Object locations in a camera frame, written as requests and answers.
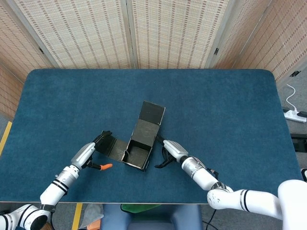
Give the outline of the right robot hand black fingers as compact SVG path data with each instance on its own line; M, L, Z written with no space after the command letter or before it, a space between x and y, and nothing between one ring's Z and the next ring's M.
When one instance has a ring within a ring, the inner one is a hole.
M188 156L188 152L177 142L156 136L157 140L162 145L162 156L164 161L161 164L155 165L155 168L162 169L173 161L180 162L182 157Z

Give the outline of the left robot hand orange thumb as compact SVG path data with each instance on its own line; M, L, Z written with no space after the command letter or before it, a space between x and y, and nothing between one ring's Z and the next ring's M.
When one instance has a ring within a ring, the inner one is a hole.
M98 165L92 162L93 153L98 151L99 153L105 153L109 146L113 144L114 138L111 131L102 131L92 142L84 145L77 154L72 158L71 164L77 167L79 170L86 167L94 168L100 171L107 170L113 167L113 164L108 163L105 165Z

